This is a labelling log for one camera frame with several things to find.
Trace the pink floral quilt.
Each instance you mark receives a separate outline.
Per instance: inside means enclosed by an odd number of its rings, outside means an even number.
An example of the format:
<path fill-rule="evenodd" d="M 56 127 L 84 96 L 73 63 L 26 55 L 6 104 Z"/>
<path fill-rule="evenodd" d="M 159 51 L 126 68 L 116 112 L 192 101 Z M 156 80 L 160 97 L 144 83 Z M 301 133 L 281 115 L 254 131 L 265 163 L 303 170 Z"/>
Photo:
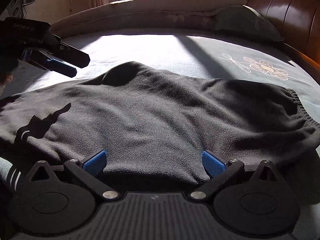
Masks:
<path fill-rule="evenodd" d="M 246 0 L 123 0 L 65 17 L 52 24 L 61 38 L 120 29 L 191 29 L 212 31 L 221 10 Z"/>

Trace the black garment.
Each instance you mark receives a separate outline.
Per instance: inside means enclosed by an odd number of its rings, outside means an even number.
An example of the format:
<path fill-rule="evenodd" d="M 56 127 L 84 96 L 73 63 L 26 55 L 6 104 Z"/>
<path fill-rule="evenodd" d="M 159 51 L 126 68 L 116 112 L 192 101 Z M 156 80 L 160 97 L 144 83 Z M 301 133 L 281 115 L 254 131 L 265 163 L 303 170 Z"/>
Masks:
<path fill-rule="evenodd" d="M 291 89 L 137 62 L 1 101 L 1 156 L 20 167 L 106 149 L 107 176 L 196 184 L 206 179 L 204 150 L 283 165 L 318 146 L 319 124 Z"/>

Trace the teal pillow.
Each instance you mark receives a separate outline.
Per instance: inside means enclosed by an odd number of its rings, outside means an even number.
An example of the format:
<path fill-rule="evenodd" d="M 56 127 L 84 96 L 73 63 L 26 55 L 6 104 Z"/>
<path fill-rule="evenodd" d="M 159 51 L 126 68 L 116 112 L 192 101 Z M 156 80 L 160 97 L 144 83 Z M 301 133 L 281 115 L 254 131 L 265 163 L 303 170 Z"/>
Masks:
<path fill-rule="evenodd" d="M 215 15 L 215 20 L 215 31 L 271 42 L 284 40 L 268 19 L 246 5 L 223 9 Z"/>

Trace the wooden headboard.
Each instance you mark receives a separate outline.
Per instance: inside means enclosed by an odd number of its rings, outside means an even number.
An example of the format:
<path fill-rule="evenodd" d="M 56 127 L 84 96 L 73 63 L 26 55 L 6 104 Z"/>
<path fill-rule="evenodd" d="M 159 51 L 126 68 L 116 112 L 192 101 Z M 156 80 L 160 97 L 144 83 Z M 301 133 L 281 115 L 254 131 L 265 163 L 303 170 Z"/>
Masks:
<path fill-rule="evenodd" d="M 319 0 L 247 0 L 284 38 L 283 50 L 319 82 Z"/>

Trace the teal patterned bed sheet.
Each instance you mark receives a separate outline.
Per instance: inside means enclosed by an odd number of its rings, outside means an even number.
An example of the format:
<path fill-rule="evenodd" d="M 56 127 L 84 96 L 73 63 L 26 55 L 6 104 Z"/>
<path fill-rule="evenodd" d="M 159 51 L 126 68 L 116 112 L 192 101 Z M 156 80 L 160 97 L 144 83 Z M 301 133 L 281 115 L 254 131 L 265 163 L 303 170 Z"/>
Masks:
<path fill-rule="evenodd" d="M 80 69 L 74 78 L 44 74 L 21 93 L 93 79 L 121 64 L 137 62 L 156 70 L 199 79 L 244 80 L 291 89 L 308 115 L 319 124 L 319 84 L 282 50 L 280 44 L 190 31 L 172 34 L 166 30 L 101 31 L 71 36 L 65 42 L 87 53 L 91 58 L 89 66 Z M 15 221 L 12 200 L 38 161 L 58 166 L 76 158 L 64 161 L 37 159 L 32 165 L 20 167 L 1 156 L 1 238 L 319 239 L 319 146 L 305 158 L 283 165 L 273 163 L 300 207 L 296 226 L 285 235 L 238 235 L 222 226 L 206 204 L 190 200 L 189 194 L 210 180 L 204 168 L 204 181 L 186 184 L 172 179 L 107 176 L 104 172 L 109 165 L 106 149 L 77 160 L 84 161 L 101 151 L 106 155 L 94 160 L 88 168 L 91 175 L 118 191 L 120 198 L 97 203 L 95 212 L 85 224 L 60 235 L 31 235 L 23 231 Z"/>

